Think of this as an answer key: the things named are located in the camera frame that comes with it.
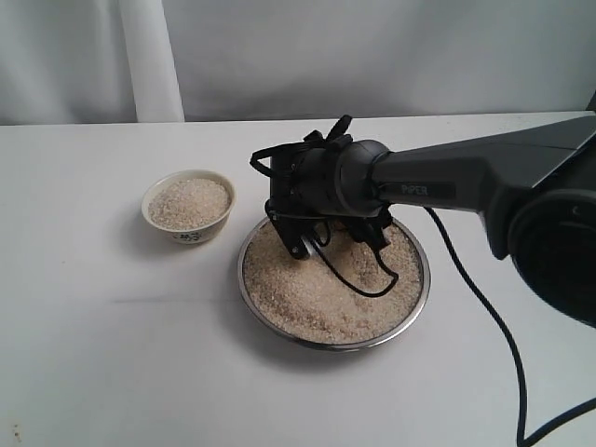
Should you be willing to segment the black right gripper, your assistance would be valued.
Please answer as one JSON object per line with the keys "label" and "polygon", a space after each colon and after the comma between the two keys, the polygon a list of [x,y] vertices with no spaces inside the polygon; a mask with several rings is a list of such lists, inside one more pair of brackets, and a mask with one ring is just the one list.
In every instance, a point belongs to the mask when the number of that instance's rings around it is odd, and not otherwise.
{"label": "black right gripper", "polygon": [[384,230],[391,225],[389,211],[373,217],[353,217],[340,198],[340,158],[353,141],[322,139],[284,143],[265,150],[270,165],[267,217],[293,259],[308,259],[314,252],[310,238],[325,219],[342,219],[357,243],[372,251],[389,245]]}

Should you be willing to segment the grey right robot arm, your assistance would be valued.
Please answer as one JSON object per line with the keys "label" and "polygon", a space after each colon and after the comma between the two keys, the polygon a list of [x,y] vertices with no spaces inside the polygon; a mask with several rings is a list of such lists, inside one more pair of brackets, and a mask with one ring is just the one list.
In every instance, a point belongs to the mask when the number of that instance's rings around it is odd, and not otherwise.
{"label": "grey right robot arm", "polygon": [[315,228],[338,221],[380,251],[395,204],[477,214],[497,259],[510,258],[544,302],[595,322],[595,119],[393,152],[356,141],[342,117],[328,134],[255,152],[265,211],[302,260]]}

